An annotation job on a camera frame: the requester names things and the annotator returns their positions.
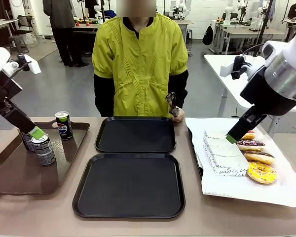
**donut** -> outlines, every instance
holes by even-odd
[[[237,146],[242,151],[257,151],[260,152],[264,149],[265,144],[260,141],[256,140],[249,140],[249,141],[239,141],[237,142]]]
[[[266,152],[248,151],[245,152],[245,158],[247,160],[260,161],[264,164],[273,164],[275,162],[274,156]]]
[[[242,138],[241,138],[241,140],[252,140],[252,139],[254,139],[256,137],[256,134],[255,134],[255,132],[253,132],[253,131],[248,131]]]
[[[249,162],[247,174],[250,178],[262,184],[271,184],[277,179],[276,170],[260,162]]]

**gray jacket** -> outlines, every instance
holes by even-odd
[[[51,28],[74,27],[70,0],[43,0],[44,13],[50,16]]]

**hand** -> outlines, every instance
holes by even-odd
[[[173,117],[172,121],[173,122],[182,122],[185,118],[185,112],[183,109],[179,108],[177,106],[177,108],[179,109],[179,115],[177,117]]]

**empty tray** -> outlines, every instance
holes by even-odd
[[[38,156],[28,153],[17,136],[0,153],[0,194],[51,194],[60,188],[90,124],[72,122],[74,137],[62,141],[58,128],[53,128],[55,122],[35,124],[49,135],[56,162],[42,166]]]
[[[98,154],[73,199],[84,218],[173,218],[184,207],[179,163],[168,154]]]
[[[102,122],[100,152],[169,153],[176,146],[174,125],[164,117],[111,117]]]

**can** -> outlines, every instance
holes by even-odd
[[[62,140],[69,140],[73,137],[70,116],[67,111],[60,111],[55,114],[59,134]]]
[[[23,145],[25,146],[25,149],[29,152],[29,153],[34,153],[35,152],[35,147],[34,144],[32,142],[32,136],[28,133],[25,132],[21,132],[18,129],[19,135],[22,139]]]
[[[39,140],[32,138],[32,142],[42,165],[51,165],[55,162],[54,150],[47,134],[43,135]]]

